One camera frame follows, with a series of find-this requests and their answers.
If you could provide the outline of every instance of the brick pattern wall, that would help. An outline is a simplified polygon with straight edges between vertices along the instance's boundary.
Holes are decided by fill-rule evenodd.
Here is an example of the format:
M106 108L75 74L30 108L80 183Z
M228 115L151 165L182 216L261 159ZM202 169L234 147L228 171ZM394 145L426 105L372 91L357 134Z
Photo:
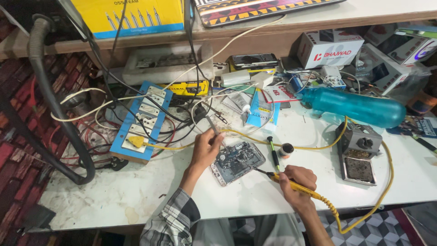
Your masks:
M89 87L87 75L94 64L85 53L50 55L45 57L45 67L56 93L68 94ZM0 88L10 99L21 119L38 137L37 121L29 105L31 79L34 72L27 58L9 59L0 63ZM43 102L43 96L35 85L35 100L38 115L41 118L42 132L45 138L57 126L50 117L50 110ZM61 157L68 139L63 132L57 131L52 139L55 155ZM18 235L23 216L29 208L38 202L52 173L52 168L27 155L37 158L27 143L25 136L15 133L7 117L0 112L0 245L35 244L41 235Z

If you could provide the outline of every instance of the water bottle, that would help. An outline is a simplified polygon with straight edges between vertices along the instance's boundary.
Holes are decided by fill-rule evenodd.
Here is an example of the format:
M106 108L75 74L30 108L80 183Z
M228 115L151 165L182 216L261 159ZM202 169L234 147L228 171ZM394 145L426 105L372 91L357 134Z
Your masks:
M314 110L347 115L368 124L382 127L397 127L405 118L406 109L391 99L358 95L332 88L306 90L302 102Z

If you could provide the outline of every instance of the patterned laptop cover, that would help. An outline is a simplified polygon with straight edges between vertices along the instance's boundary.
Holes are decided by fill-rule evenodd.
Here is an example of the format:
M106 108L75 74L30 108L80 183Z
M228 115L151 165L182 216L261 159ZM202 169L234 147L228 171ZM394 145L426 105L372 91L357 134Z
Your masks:
M202 23L206 27L343 1L345 0L195 0Z

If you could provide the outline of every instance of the wooden shelf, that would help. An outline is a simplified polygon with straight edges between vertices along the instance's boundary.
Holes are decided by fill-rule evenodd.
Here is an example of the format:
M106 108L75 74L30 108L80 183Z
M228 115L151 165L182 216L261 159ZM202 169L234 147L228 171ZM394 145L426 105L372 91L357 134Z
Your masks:
M339 4L291 12L274 25L257 29L249 34L266 35L287 32L305 32L329 28L344 28L402 21L428 20L437 17L436 0L348 0ZM219 28L204 28L196 18L193 27L195 41L226 39L253 27L278 19L279 16L239 23ZM186 41L185 31L165 32L119 38L118 48L137 47ZM27 57L28 37L16 29L0 43L0 60ZM98 39L100 49L111 49L114 39ZM47 54L90 51L87 42L80 40L57 42L47 46Z

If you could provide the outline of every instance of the blue power strip board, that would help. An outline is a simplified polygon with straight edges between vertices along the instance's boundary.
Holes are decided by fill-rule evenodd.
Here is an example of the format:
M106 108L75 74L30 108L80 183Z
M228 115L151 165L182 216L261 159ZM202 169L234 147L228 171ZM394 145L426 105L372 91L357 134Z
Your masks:
M151 92L158 92L162 89L163 88L160 86L157 86L148 81L144 81L140 88L140 91L148 94ZM150 97L155 102L158 102L164 109L168 109L168 105L170 104L172 95L172 91L165 90L163 92L151 95ZM140 116L139 118L143 120L143 124L147 129L149 135L154 139L158 139L158 135L161 131L161 126L164 122L165 113L160 111L156 107L156 105L152 104L148 99L144 97L134 99L130 110L136 115L139 114L138 116ZM136 121L135 117L132 114L128 113L125 120L123 121L123 124L120 127L120 130L118 131L117 136L115 137L114 142L112 143L111 152L132 156L147 161L150 160L153 152L153 147L148 146L137 148L128 141L128 138L131 136L143 136L145 137L145 141L149 142L150 144L156 143L155 141L148 139L141 124Z

